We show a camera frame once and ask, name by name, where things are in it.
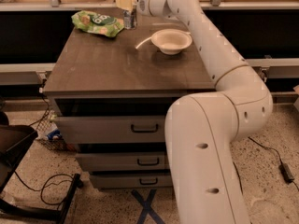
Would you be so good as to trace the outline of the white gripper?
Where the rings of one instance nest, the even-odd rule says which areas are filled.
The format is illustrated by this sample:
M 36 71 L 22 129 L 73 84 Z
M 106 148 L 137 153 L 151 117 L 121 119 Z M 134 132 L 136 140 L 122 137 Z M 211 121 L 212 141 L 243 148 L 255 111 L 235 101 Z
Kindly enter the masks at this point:
M 116 6 L 122 10 L 132 11 L 135 0 L 115 0 Z M 137 11 L 144 16 L 150 16 L 150 0 L 136 0 Z

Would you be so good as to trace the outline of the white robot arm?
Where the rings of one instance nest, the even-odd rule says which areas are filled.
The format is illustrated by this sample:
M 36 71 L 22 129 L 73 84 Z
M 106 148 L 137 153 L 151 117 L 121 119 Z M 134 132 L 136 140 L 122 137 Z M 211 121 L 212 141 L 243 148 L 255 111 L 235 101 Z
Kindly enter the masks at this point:
M 165 142 L 180 224 L 250 224 L 230 145 L 265 125 L 273 109 L 270 91 L 198 0 L 116 4 L 145 16 L 180 20 L 215 86 L 213 92 L 177 99 L 166 115 Z

